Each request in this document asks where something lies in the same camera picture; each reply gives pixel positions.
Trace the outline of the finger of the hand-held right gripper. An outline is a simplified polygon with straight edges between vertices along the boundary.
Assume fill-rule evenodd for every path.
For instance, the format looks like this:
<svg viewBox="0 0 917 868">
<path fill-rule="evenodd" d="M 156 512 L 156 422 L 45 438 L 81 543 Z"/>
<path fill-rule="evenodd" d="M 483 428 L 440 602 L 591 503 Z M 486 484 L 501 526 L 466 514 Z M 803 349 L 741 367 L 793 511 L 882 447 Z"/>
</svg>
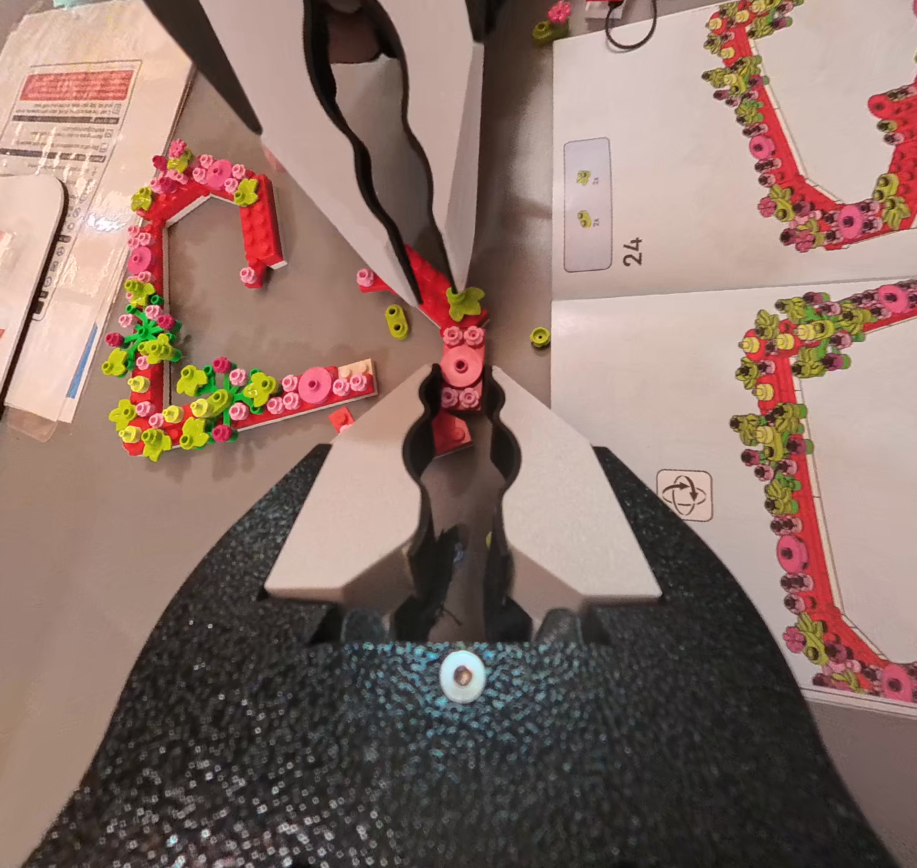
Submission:
<svg viewBox="0 0 917 868">
<path fill-rule="evenodd" d="M 338 232 L 405 301 L 419 284 L 373 186 L 370 153 L 337 102 L 323 0 L 199 0 L 261 139 Z"/>
<path fill-rule="evenodd" d="M 374 1 L 400 43 L 406 128 L 426 160 L 432 221 L 461 292 L 475 237 L 484 47 L 467 0 Z"/>
</svg>

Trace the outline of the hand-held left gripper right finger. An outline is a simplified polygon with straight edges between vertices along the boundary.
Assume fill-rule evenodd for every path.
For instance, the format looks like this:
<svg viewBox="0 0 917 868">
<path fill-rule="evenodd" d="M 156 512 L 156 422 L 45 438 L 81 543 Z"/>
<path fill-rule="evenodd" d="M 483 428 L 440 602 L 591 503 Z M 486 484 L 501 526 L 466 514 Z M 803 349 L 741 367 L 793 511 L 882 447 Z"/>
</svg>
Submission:
<svg viewBox="0 0 917 868">
<path fill-rule="evenodd" d="M 509 436 L 509 597 L 525 612 L 657 602 L 659 583 L 590 441 L 504 370 L 490 372 L 492 446 Z"/>
</svg>

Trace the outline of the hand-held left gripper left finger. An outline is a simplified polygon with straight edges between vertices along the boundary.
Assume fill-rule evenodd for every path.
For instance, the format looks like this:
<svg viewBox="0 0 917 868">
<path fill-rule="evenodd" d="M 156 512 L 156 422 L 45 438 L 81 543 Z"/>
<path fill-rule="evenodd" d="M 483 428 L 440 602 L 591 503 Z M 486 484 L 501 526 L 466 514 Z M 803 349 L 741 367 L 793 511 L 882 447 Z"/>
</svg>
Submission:
<svg viewBox="0 0 917 868">
<path fill-rule="evenodd" d="M 405 440 L 422 420 L 423 364 L 332 442 L 264 584 L 277 599 L 398 607 L 413 592 L 407 553 L 419 533 L 422 487 Z"/>
</svg>

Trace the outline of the large red lego heart section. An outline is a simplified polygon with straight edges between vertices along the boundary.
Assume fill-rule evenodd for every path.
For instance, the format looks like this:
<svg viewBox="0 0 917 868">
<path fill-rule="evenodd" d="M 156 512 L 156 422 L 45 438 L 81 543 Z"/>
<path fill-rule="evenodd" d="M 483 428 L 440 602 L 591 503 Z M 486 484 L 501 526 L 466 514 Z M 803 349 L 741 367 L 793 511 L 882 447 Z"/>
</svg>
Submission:
<svg viewBox="0 0 917 868">
<path fill-rule="evenodd" d="M 171 450 L 230 444 L 250 429 L 376 396 L 371 360 L 282 378 L 225 356 L 200 366 L 184 361 L 181 323 L 167 298 L 169 228 L 211 198 L 234 207 L 244 245 L 239 278 L 258 290 L 269 270 L 285 264 L 276 205 L 266 175 L 194 154 L 183 140 L 152 163 L 153 178 L 131 197 L 138 222 L 128 229 L 126 304 L 101 365 L 129 389 L 108 415 L 125 451 L 156 462 Z"/>
</svg>

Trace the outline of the small red lego heart section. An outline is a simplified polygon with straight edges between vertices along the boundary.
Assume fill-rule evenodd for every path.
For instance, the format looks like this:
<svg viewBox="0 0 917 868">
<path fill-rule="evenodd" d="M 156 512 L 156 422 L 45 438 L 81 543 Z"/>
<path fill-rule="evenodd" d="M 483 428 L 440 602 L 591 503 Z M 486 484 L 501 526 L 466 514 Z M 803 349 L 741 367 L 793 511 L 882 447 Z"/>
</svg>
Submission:
<svg viewBox="0 0 917 868">
<path fill-rule="evenodd" d="M 442 344 L 440 408 L 432 421 L 435 456 L 472 445 L 466 415 L 483 408 L 488 312 L 477 287 L 457 292 L 448 278 L 410 246 L 405 247 L 419 286 L 418 310 L 437 327 Z"/>
</svg>

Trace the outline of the lego instruction booklet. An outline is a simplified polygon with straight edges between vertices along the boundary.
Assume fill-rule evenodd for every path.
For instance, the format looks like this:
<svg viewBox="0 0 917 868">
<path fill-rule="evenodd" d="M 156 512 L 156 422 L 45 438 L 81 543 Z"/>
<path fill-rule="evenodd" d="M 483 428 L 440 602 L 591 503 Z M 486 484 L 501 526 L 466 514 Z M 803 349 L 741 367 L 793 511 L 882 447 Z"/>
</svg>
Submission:
<svg viewBox="0 0 917 868">
<path fill-rule="evenodd" d="M 561 41 L 553 96 L 553 408 L 807 694 L 915 716 L 915 0 Z"/>
</svg>

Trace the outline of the person's right hand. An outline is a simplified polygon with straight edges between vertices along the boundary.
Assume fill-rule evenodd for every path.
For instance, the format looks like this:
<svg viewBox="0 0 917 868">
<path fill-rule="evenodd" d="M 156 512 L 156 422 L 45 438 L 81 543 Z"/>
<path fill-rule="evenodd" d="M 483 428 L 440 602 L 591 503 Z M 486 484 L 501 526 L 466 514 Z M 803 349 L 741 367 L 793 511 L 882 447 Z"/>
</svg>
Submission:
<svg viewBox="0 0 917 868">
<path fill-rule="evenodd" d="M 384 28 L 364 8 L 363 0 L 320 0 L 327 14 L 332 63 L 359 64 L 396 58 Z"/>
</svg>

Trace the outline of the clear plastic bag with papers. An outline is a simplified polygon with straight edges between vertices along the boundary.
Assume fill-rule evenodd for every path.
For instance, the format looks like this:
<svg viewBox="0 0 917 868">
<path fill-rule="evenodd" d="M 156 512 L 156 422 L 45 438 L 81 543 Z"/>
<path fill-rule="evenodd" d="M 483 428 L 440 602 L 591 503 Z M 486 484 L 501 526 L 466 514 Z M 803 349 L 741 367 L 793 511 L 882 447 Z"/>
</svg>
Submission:
<svg viewBox="0 0 917 868">
<path fill-rule="evenodd" d="M 127 264 L 131 197 L 191 76 L 142 0 L 30 14 L 2 51 L 2 175 L 51 176 L 65 198 L 6 390 L 8 406 L 47 426 L 74 418 Z"/>
</svg>

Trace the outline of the lime plate with pink flower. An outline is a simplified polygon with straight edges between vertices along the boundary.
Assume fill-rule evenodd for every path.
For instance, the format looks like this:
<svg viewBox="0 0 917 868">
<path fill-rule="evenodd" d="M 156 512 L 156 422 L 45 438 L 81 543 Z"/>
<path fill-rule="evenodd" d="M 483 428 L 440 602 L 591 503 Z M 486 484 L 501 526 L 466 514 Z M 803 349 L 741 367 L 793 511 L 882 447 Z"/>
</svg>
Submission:
<svg viewBox="0 0 917 868">
<path fill-rule="evenodd" d="M 548 10 L 543 21 L 537 22 L 531 36 L 537 47 L 545 47 L 569 36 L 569 18 L 571 4 L 567 0 L 558 0 Z"/>
</svg>

